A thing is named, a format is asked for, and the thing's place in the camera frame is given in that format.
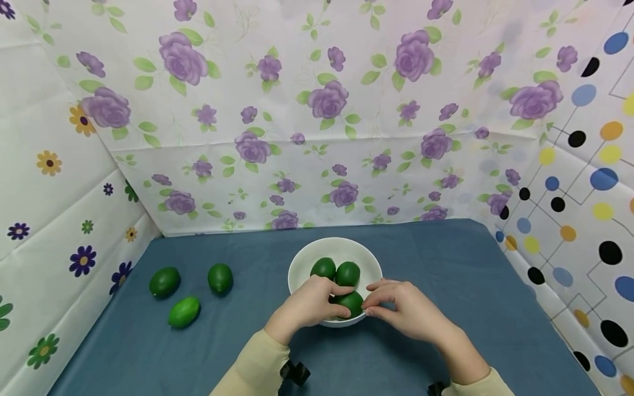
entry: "blue tablecloth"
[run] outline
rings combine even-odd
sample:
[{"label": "blue tablecloth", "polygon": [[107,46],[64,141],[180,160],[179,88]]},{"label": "blue tablecloth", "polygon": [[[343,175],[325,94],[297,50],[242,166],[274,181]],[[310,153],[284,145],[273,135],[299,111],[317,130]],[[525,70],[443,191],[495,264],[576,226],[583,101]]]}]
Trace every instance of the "blue tablecloth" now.
[{"label": "blue tablecloth", "polygon": [[[293,256],[328,236],[360,242],[385,276],[417,285],[465,329],[517,396],[598,395],[528,286],[486,228],[472,220],[155,240],[49,394],[208,395],[288,296]],[[235,277],[224,298],[207,286],[216,262],[229,264]],[[148,282],[168,265],[183,281],[171,298],[156,301]],[[200,299],[200,317],[187,329],[171,329],[170,308],[188,295]],[[448,379],[434,348],[378,319],[344,329],[303,329],[290,346],[291,359],[312,375],[304,388],[285,383],[281,395],[424,395],[429,384]]]}]

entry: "beige sleeve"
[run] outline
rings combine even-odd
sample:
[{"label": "beige sleeve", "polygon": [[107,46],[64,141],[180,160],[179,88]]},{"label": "beige sleeve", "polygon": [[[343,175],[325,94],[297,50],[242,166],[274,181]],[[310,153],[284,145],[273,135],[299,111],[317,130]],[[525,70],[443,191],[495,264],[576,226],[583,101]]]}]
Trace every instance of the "beige sleeve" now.
[{"label": "beige sleeve", "polygon": [[275,396],[290,349],[264,330],[254,334],[210,396]]},{"label": "beige sleeve", "polygon": [[496,369],[491,368],[489,375],[470,385],[452,382],[443,390],[443,396],[514,396]]}]

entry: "white bowl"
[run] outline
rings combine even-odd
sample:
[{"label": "white bowl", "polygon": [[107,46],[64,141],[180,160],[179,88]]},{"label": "white bowl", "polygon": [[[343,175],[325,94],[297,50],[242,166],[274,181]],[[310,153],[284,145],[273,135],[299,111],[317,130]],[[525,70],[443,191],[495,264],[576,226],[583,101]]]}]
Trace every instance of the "white bowl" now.
[{"label": "white bowl", "polygon": [[[291,294],[310,278],[313,265],[322,257],[330,257],[337,267],[345,261],[353,261],[359,266],[361,275],[356,291],[363,299],[370,294],[366,286],[380,281],[383,276],[377,258],[362,244],[345,238],[323,238],[304,246],[291,261],[288,268],[288,290]],[[322,321],[320,325],[343,328],[360,322],[364,317],[365,311],[352,319]]]}]

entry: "right hand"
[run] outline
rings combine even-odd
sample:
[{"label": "right hand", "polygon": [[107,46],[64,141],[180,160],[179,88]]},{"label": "right hand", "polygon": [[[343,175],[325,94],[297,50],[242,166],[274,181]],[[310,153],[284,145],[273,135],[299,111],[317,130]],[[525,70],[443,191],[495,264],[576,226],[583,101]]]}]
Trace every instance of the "right hand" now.
[{"label": "right hand", "polygon": [[[367,316],[377,317],[391,324],[404,335],[415,340],[438,344],[457,327],[410,282],[382,278],[367,287],[370,295],[363,302]],[[379,306],[391,302],[396,310]]]}]

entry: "yellow flower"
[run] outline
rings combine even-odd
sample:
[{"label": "yellow flower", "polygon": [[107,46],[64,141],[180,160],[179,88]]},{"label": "yellow flower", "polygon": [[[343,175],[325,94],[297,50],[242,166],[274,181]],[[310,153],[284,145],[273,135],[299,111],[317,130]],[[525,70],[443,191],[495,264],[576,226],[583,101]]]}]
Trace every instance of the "yellow flower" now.
[{"label": "yellow flower", "polygon": [[136,228],[130,227],[126,231],[126,239],[128,242],[132,242],[136,239]]},{"label": "yellow flower", "polygon": [[57,159],[57,154],[44,150],[37,155],[37,159],[39,159],[37,167],[42,168],[42,175],[55,176],[56,173],[61,172],[61,161]]},{"label": "yellow flower", "polygon": [[81,105],[71,107],[70,114],[72,114],[72,116],[68,119],[68,121],[70,121],[71,124],[76,125],[75,131],[77,131],[77,133],[83,133],[86,137],[89,137],[90,134],[96,132],[93,127],[93,123],[90,122]]}]

